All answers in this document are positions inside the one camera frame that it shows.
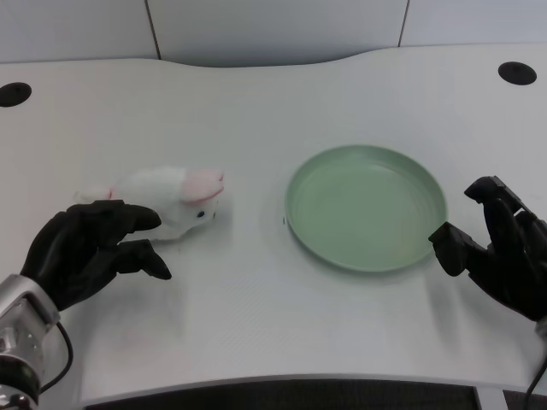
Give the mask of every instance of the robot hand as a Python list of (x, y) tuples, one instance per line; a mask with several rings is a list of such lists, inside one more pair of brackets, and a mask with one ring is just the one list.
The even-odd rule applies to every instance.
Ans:
[[(0, 409), (36, 409), (40, 393), (60, 380), (72, 362), (59, 311), (106, 286), (116, 273), (138, 272), (170, 279), (150, 241), (120, 241), (162, 223), (148, 208), (123, 201), (75, 205), (57, 214), (32, 242), (21, 275), (0, 283)], [(42, 385), (42, 341), (57, 324), (68, 346), (63, 371)]]
[(429, 240), (443, 269), (465, 269), (488, 295), (508, 308), (540, 321), (547, 317), (547, 225), (498, 177), (483, 177), (465, 195), (482, 203), (491, 244), (482, 248), (445, 222)]
[(156, 228), (160, 217), (123, 201), (96, 201), (60, 212), (32, 242), (21, 275), (40, 285), (57, 309), (95, 295), (116, 273), (138, 272), (170, 279), (150, 241), (119, 243), (128, 233)]

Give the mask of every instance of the table surface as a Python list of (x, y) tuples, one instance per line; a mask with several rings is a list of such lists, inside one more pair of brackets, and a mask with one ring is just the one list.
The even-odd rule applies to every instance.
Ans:
[[(497, 68), (510, 61), (538, 80), (503, 81)], [(76, 401), (243, 378), (524, 390), (542, 357), (534, 323), (432, 257), (389, 274), (328, 266), (298, 246), (283, 201), (310, 156), (374, 144), (428, 168), (450, 221), (483, 245), (482, 208), (463, 195), (478, 177), (496, 174), (547, 217), (546, 73), (547, 44), (380, 50), (297, 67), (1, 65), (0, 84), (32, 87), (21, 106), (0, 108), (5, 276), (78, 189), (161, 164), (218, 167), (226, 194), (215, 221), (156, 245), (173, 280), (118, 277), (63, 314), (77, 354), (63, 383), (78, 380)]]

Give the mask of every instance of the pink ear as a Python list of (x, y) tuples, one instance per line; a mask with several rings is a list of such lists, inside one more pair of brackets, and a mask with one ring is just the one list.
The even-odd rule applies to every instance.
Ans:
[(204, 169), (191, 172), (182, 183), (180, 199), (183, 202), (203, 202), (224, 190), (224, 174)]

